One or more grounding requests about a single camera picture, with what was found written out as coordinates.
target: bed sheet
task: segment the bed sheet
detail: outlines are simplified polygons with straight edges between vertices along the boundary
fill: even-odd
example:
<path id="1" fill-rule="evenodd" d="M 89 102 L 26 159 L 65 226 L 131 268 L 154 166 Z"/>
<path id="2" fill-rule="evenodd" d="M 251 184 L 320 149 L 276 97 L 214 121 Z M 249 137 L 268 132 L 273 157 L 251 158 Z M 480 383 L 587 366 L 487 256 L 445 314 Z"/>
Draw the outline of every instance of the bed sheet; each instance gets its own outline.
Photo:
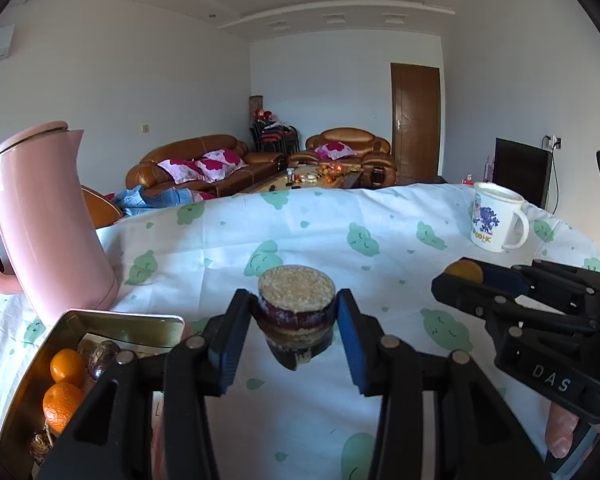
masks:
<path id="1" fill-rule="evenodd" d="M 430 282 L 462 256 L 504 266 L 541 257 L 600 272 L 600 250 L 566 222 L 527 204 L 532 228 L 526 243 L 489 253 L 469 239 L 473 198 L 473 189 L 462 185 L 299 189 L 126 218 L 98 230 L 121 284 L 113 310 L 177 314 L 200 330 L 225 311 L 236 288 L 256 292 L 264 270 L 315 267 L 336 288 L 350 288 L 363 313 L 416 350 L 469 351 L 544 454 L 548 401 L 495 368 L 484 323 L 436 302 Z M 376 243 L 360 246 L 360 238 Z M 445 331 L 436 331 L 437 324 Z M 0 296 L 0 428 L 49 329 L 24 296 Z M 352 384 L 337 332 L 323 354 L 290 371 L 251 323 L 234 385 L 208 401 L 221 477 L 365 479 L 379 407 L 380 399 L 360 396 Z"/>

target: brown sofa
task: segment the brown sofa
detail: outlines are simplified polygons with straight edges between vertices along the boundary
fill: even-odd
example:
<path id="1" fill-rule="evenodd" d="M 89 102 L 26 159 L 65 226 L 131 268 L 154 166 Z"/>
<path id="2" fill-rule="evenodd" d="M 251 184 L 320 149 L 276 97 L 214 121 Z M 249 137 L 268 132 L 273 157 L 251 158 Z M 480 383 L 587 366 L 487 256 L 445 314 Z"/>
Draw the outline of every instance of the brown sofa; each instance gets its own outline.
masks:
<path id="1" fill-rule="evenodd" d="M 222 148 L 232 150 L 248 166 L 212 184 L 194 180 L 176 185 L 171 175 L 158 166 L 158 162 L 168 158 L 195 160 L 202 158 L 207 152 Z M 217 197 L 230 196 L 277 173 L 282 169 L 283 163 L 284 156 L 282 153 L 249 153 L 249 149 L 244 142 L 230 135 L 197 137 L 172 142 L 147 153 L 140 163 L 132 167 L 126 174 L 126 187 L 127 189 L 133 189 L 139 184 L 146 190 L 148 195 L 157 194 L 170 187 L 176 187 L 205 191 Z"/>
<path id="2" fill-rule="evenodd" d="M 289 166 L 318 164 L 320 158 L 314 149 L 330 140 L 339 140 L 358 152 L 357 156 L 339 158 L 342 164 L 359 164 L 362 167 L 362 187 L 388 187 L 395 185 L 397 166 L 391 156 L 391 145 L 382 137 L 359 128 L 332 128 L 306 140 L 306 150 L 289 155 Z"/>

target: television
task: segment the television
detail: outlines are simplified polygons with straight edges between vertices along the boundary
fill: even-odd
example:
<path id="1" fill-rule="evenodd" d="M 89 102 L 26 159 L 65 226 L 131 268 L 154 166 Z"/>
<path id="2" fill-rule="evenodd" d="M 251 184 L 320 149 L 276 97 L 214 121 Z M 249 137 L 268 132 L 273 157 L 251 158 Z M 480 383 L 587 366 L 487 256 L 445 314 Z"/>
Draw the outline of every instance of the television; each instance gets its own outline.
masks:
<path id="1" fill-rule="evenodd" d="M 493 182 L 544 209 L 553 163 L 554 155 L 548 150 L 513 140 L 496 139 Z"/>

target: pink pillow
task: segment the pink pillow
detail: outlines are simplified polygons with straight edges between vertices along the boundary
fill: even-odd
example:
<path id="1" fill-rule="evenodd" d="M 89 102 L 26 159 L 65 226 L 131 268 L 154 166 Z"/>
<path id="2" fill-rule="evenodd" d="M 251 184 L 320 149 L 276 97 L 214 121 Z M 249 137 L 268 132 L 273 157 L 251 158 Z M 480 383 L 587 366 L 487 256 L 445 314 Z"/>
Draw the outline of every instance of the pink pillow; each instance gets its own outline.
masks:
<path id="1" fill-rule="evenodd" d="M 213 198 L 216 198 L 211 193 L 206 193 L 204 191 L 195 191 L 193 189 L 189 189 L 189 192 L 191 193 L 191 199 L 193 200 L 193 203 L 202 202 L 203 200 L 211 200 Z"/>
<path id="2" fill-rule="evenodd" d="M 208 182 L 205 174 L 197 167 L 193 162 L 188 160 L 181 160 L 179 158 L 170 158 L 158 162 L 164 171 L 169 173 L 176 184 L 183 184 L 184 182 L 190 182 L 191 180 L 202 180 Z"/>
<path id="3" fill-rule="evenodd" d="M 318 146 L 314 152 L 318 154 L 320 160 L 327 160 L 328 158 L 336 160 L 343 156 L 358 154 L 358 152 L 354 152 L 349 146 L 337 140 L 332 140 L 331 142 Z"/>
<path id="4" fill-rule="evenodd" d="M 247 167 L 244 161 L 231 150 L 215 150 L 214 152 L 205 153 L 202 157 L 222 162 L 234 170 Z"/>
<path id="5" fill-rule="evenodd" d="M 217 182 L 231 175 L 235 168 L 220 162 L 219 160 L 211 160 L 210 158 L 201 158 L 193 162 L 202 173 L 205 175 L 206 181 Z"/>

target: human hand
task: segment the human hand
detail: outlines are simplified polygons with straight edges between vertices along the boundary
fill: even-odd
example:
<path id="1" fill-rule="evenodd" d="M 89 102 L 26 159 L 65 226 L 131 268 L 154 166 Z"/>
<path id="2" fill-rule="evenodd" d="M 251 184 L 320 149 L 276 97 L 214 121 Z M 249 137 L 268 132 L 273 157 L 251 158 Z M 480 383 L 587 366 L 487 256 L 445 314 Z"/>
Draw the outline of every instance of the human hand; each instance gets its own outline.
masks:
<path id="1" fill-rule="evenodd" d="M 546 431 L 544 432 L 544 442 L 549 452 L 556 458 L 564 458 L 569 453 L 573 444 L 573 431 L 576 429 L 578 420 L 578 417 L 573 413 L 568 412 L 558 404 L 551 403 L 549 419 L 546 422 Z M 593 425 L 593 428 L 600 433 L 600 424 Z M 585 453 L 585 458 L 589 455 L 591 449 Z"/>

